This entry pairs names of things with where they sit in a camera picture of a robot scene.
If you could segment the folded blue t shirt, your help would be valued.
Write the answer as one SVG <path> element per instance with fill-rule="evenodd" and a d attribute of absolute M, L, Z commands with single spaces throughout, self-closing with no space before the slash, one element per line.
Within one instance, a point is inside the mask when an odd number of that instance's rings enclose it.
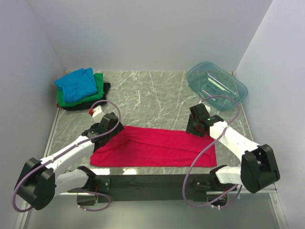
<path fill-rule="evenodd" d="M 66 103 L 74 103 L 96 94 L 97 84 L 92 68 L 78 69 L 55 81 Z"/>

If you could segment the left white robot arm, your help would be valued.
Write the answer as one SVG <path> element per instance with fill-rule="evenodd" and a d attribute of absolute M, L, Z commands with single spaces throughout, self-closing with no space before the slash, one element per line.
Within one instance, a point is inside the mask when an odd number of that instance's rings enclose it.
<path fill-rule="evenodd" d="M 41 210 L 55 196 L 75 188 L 80 192 L 105 197 L 109 207 L 112 199 L 97 191 L 94 172 L 85 166 L 68 173 L 66 170 L 82 157 L 105 146 L 122 130 L 124 127 L 121 124 L 121 116 L 113 112 L 106 113 L 100 122 L 94 123 L 74 142 L 57 153 L 40 160 L 27 160 L 14 188 L 13 208 L 19 213 L 31 209 Z"/>

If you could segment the aluminium frame rail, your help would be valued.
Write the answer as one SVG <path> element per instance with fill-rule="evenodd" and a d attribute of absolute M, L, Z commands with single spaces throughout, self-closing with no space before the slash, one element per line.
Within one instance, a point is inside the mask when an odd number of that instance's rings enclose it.
<path fill-rule="evenodd" d="M 82 120 L 83 118 L 86 119 L 86 115 L 87 115 L 87 113 L 85 111 L 70 112 L 70 111 L 65 111 L 61 108 L 57 108 L 43 156 L 49 155 L 49 153 L 52 149 L 52 146 L 53 146 L 53 139 L 56 135 L 59 134 L 59 133 L 57 133 L 58 122 L 60 122 L 64 118 L 67 119 L 68 117 L 70 117 L 72 119 L 76 118 L 77 120 Z M 25 200 L 21 199 L 19 196 L 16 196 L 15 199 L 13 199 L 13 202 L 15 203 L 15 205 L 17 207 L 20 207 L 22 209 L 29 208 L 29 204 Z M 14 229 L 23 229 L 27 216 L 28 216 L 28 212 L 25 212 L 25 213 L 17 212 L 17 218 L 16 218 L 15 225 L 13 228 Z"/>

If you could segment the clear blue plastic tub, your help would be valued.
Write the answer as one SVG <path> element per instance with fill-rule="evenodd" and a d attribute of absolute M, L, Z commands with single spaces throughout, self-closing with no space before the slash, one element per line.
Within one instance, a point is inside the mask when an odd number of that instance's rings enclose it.
<path fill-rule="evenodd" d="M 202 62 L 186 75 L 190 88 L 219 111 L 235 108 L 248 95 L 247 87 L 222 68 L 211 62 Z"/>

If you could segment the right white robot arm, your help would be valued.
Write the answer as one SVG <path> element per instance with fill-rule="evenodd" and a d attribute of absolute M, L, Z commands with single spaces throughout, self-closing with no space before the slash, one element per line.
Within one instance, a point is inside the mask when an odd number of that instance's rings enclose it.
<path fill-rule="evenodd" d="M 220 190 L 226 184 L 242 185 L 250 193 L 256 193 L 280 179 L 274 151 L 268 144 L 259 145 L 244 137 L 220 116 L 211 116 L 204 104 L 190 107 L 186 132 L 196 136 L 208 134 L 240 161 L 238 167 L 222 165 L 211 170 L 204 187 Z"/>

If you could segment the black base beam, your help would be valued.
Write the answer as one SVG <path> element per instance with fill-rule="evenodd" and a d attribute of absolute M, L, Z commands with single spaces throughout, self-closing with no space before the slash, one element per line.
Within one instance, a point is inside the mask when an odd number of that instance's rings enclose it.
<path fill-rule="evenodd" d="M 83 187 L 108 195 L 113 201 L 182 200 L 185 175 L 96 175 Z M 191 174 L 185 188 L 186 197 L 195 202 L 215 198 L 208 192 L 225 192 L 233 184 L 220 184 L 209 174 Z"/>

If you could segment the folded green t shirt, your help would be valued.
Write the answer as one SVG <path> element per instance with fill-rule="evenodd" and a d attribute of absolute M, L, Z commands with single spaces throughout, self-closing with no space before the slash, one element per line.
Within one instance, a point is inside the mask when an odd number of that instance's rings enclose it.
<path fill-rule="evenodd" d="M 66 103 L 66 102 L 64 102 L 63 92 L 60 89 L 57 89 L 58 106 L 59 107 L 75 107 L 77 105 L 83 105 L 83 104 L 88 103 L 88 102 L 93 102 L 93 101 L 102 99 L 102 97 L 104 96 L 103 74 L 102 73 L 95 73 L 93 76 L 94 76 L 94 79 L 95 79 L 96 85 L 97 85 L 97 93 L 95 93 L 93 95 L 90 95 L 88 97 L 82 98 L 81 100 L 79 100 L 77 102 Z"/>

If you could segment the folded black t shirt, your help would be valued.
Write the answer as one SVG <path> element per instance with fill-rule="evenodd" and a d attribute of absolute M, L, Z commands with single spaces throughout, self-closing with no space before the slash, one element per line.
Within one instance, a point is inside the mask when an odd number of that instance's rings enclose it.
<path fill-rule="evenodd" d="M 103 92 L 104 95 L 102 98 L 97 99 L 95 101 L 90 101 L 90 102 L 84 102 L 75 106 L 70 106 L 70 107 L 62 107 L 62 109 L 66 110 L 66 111 L 83 111 L 83 110 L 88 110 L 90 109 L 90 107 L 97 101 L 99 100 L 106 100 L 106 95 L 109 92 L 111 88 L 111 84 L 110 83 L 103 83 Z"/>

